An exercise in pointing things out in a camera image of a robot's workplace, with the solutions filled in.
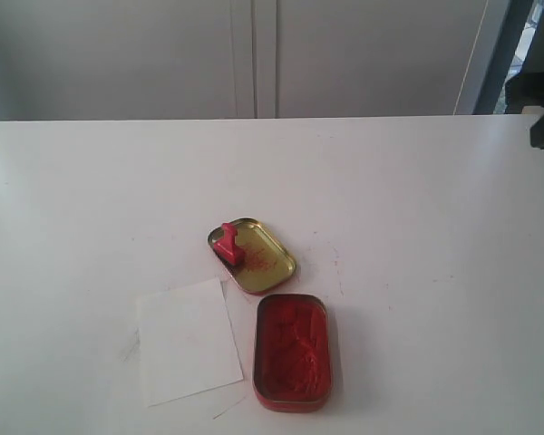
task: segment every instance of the paper sheet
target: paper sheet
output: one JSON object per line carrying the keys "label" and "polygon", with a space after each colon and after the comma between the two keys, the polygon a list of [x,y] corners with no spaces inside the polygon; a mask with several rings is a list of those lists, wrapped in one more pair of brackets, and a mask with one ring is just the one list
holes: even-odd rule
{"label": "paper sheet", "polygon": [[137,300],[147,406],[243,379],[219,280]]}

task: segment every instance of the white table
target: white table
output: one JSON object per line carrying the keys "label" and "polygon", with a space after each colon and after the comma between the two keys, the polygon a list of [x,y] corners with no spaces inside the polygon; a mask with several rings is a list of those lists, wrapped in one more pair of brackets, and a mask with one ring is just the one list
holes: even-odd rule
{"label": "white table", "polygon": [[[0,124],[0,434],[544,434],[535,120]],[[135,299],[225,278],[206,237],[240,217],[329,306],[332,398],[260,406],[226,282],[246,380],[145,408]]]}

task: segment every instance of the tin lid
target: tin lid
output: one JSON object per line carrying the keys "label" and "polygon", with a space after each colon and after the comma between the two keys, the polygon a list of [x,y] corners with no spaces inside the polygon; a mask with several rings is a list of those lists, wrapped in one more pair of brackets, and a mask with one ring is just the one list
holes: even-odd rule
{"label": "tin lid", "polygon": [[[244,251],[243,261],[233,266],[221,256],[218,258],[244,291],[253,295],[263,294],[296,272],[296,260],[261,222],[243,217],[230,224],[238,232],[236,245]],[[216,242],[223,237],[222,227],[214,229],[208,236],[209,246],[214,249]]]}

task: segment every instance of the red powder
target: red powder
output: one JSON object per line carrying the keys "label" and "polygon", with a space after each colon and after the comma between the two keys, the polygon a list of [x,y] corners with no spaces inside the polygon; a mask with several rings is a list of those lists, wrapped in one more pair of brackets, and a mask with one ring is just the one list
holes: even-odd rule
{"label": "red powder", "polygon": [[273,401],[317,401],[331,384],[326,317],[307,298],[271,300],[261,314],[262,384]]}
{"label": "red powder", "polygon": [[266,249],[261,247],[260,249],[254,249],[251,244],[246,243],[241,246],[246,252],[244,257],[244,268],[249,272],[254,272],[256,270],[267,271],[276,267],[277,261],[270,261],[268,259]]}

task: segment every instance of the metal tin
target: metal tin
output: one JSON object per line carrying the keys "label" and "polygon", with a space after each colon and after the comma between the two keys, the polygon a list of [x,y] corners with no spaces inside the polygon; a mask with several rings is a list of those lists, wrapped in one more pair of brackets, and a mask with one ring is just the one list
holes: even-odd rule
{"label": "metal tin", "polygon": [[270,295],[257,308],[254,390],[272,411],[320,409],[332,389],[325,305],[312,295]]}
{"label": "metal tin", "polygon": [[[237,266],[222,263],[244,291],[262,295],[296,272],[296,260],[261,222],[243,217],[230,223],[238,231],[236,244],[246,251],[246,256]],[[223,234],[221,227],[209,233],[208,243],[212,249]]]}

